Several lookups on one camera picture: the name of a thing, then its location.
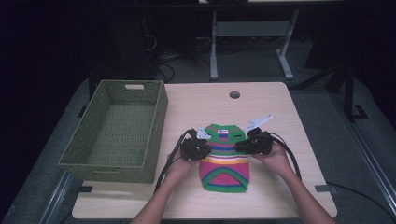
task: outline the basket handle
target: basket handle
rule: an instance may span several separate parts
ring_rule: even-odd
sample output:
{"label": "basket handle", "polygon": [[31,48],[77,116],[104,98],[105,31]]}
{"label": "basket handle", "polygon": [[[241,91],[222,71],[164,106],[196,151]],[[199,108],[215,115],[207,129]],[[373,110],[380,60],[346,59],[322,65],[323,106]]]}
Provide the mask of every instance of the basket handle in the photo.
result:
{"label": "basket handle", "polygon": [[142,84],[125,84],[125,89],[127,90],[144,90],[145,86]]}

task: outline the gray carpet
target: gray carpet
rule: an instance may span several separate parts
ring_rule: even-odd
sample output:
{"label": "gray carpet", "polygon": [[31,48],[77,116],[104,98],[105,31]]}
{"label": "gray carpet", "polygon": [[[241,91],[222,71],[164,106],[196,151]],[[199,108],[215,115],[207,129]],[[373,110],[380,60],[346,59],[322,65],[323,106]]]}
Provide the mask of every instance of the gray carpet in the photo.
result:
{"label": "gray carpet", "polygon": [[[241,45],[242,50],[237,53],[219,54],[218,82],[282,81],[292,86],[318,72],[318,70],[304,68],[311,43],[292,42],[287,58],[295,78],[292,81],[286,80],[275,55],[275,49],[280,46],[281,41],[282,39],[248,42],[248,46],[244,43],[244,46]],[[208,52],[198,56],[199,58],[183,58],[167,63],[175,70],[173,82],[209,82]],[[161,66],[161,69],[170,77],[171,70],[168,67]],[[305,90],[290,92],[321,171],[327,181],[365,193],[389,210],[382,192],[362,158],[358,144],[343,122],[343,115],[340,114],[332,99],[334,95],[330,95],[324,89],[327,80],[326,77]],[[355,86],[355,105],[361,105],[369,116],[367,120],[357,120],[356,125],[374,150],[373,153],[384,172],[395,184],[396,132],[375,105],[370,92],[359,81]],[[85,81],[70,101],[3,223],[39,223],[50,202],[50,195],[63,173],[56,163],[78,125],[78,113],[88,103],[88,96],[88,83]],[[342,93],[335,94],[335,97],[342,97]],[[69,217],[78,196],[80,184],[81,180],[72,180],[60,209],[56,211],[53,223],[61,223],[65,217],[67,220],[64,223],[129,223],[130,220],[77,220]],[[375,204],[356,193],[339,188],[337,190],[338,193],[334,194],[333,198],[338,209],[336,217],[338,223],[391,223]],[[208,221],[170,220],[164,223],[208,223]],[[264,220],[227,220],[225,223],[266,222]],[[301,223],[301,221],[288,219],[278,220],[277,223],[293,224]]]}

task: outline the table hole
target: table hole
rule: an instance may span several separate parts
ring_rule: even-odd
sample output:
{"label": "table hole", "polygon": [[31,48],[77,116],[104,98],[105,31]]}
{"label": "table hole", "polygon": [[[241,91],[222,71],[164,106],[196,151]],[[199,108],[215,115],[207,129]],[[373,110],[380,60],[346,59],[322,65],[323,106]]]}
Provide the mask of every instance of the table hole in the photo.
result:
{"label": "table hole", "polygon": [[230,97],[233,99],[238,99],[241,96],[241,93],[239,93],[238,91],[231,91],[230,92]]}

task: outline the yellow stripe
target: yellow stripe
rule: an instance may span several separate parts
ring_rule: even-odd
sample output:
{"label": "yellow stripe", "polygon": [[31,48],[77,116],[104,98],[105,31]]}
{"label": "yellow stripe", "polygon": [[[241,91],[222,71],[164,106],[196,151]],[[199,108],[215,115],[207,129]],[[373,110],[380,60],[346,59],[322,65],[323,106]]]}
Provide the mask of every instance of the yellow stripe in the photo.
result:
{"label": "yellow stripe", "polygon": [[204,158],[201,161],[206,161],[206,162],[221,164],[221,165],[233,165],[233,164],[240,164],[240,163],[248,163],[248,159],[239,159],[239,160],[233,160],[233,161],[220,161],[220,160]]}

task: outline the wooden table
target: wooden table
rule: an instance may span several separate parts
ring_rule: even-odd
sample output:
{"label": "wooden table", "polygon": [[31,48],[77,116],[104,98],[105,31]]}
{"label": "wooden table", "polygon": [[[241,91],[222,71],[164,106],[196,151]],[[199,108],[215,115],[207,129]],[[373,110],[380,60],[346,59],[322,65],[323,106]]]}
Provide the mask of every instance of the wooden table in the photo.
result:
{"label": "wooden table", "polygon": [[[156,179],[166,155],[188,129],[217,123],[241,129],[250,119],[274,117],[261,128],[279,134],[290,146],[300,166],[304,184],[319,203],[335,217],[337,210],[330,192],[316,192],[325,185],[289,91],[283,83],[167,84],[168,110],[163,127]],[[240,98],[229,96],[238,91]],[[245,193],[205,191],[198,165],[172,194],[163,218],[169,219],[256,219],[298,217],[289,189],[281,178],[249,157],[250,182]],[[92,191],[78,195],[75,218],[134,218],[154,191],[154,184],[85,181]]]}

